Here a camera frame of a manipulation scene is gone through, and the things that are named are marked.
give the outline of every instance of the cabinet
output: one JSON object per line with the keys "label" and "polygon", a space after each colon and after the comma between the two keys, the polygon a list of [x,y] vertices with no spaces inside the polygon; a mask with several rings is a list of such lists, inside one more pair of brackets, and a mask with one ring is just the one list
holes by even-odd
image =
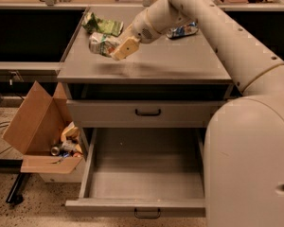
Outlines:
{"label": "cabinet", "polygon": [[[91,7],[127,26],[140,6]],[[202,132],[232,82],[202,31],[162,36],[124,61],[94,55],[81,29],[58,75],[80,127],[86,166],[69,211],[204,216]]]}

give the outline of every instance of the open drawer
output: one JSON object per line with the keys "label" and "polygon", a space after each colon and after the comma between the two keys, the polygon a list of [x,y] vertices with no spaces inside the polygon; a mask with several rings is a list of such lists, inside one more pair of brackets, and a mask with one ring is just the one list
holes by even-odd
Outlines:
{"label": "open drawer", "polygon": [[204,217],[202,149],[189,128],[93,129],[79,198],[68,211]]}

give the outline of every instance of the green snack bag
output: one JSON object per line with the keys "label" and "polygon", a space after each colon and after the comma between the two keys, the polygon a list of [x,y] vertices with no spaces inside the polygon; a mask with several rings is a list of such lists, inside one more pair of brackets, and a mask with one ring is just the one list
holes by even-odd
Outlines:
{"label": "green snack bag", "polygon": [[98,32],[102,34],[119,36],[123,28],[123,22],[100,19],[95,15],[94,12],[87,12],[83,18],[82,26],[90,34],[93,32]]}

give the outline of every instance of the floor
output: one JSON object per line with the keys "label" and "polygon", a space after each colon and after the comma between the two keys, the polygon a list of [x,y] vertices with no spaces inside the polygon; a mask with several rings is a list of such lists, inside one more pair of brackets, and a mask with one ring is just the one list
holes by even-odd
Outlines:
{"label": "floor", "polygon": [[[0,108],[0,123],[10,121],[16,112],[17,108]],[[5,127],[0,128],[0,152],[6,151],[0,154],[0,159],[22,159],[22,154],[9,148],[9,144],[1,138],[4,130]],[[22,192],[24,201],[18,205],[8,204],[6,199],[16,178],[17,175],[0,173],[0,226],[205,227],[204,218],[78,218],[66,212],[65,201],[78,196],[80,184],[45,183],[38,174],[31,174],[27,179]]]}

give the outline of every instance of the gray countertop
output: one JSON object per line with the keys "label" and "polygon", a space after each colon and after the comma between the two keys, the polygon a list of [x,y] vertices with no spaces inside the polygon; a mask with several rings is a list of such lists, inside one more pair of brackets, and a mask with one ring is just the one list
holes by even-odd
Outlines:
{"label": "gray countertop", "polygon": [[[92,6],[98,17],[122,20],[130,24],[142,10],[138,5]],[[170,40],[162,36],[123,61],[114,61],[92,54],[88,47],[89,34],[81,28],[75,39],[58,81],[67,83],[120,84],[221,84],[231,78],[211,49],[202,31],[194,36]]]}

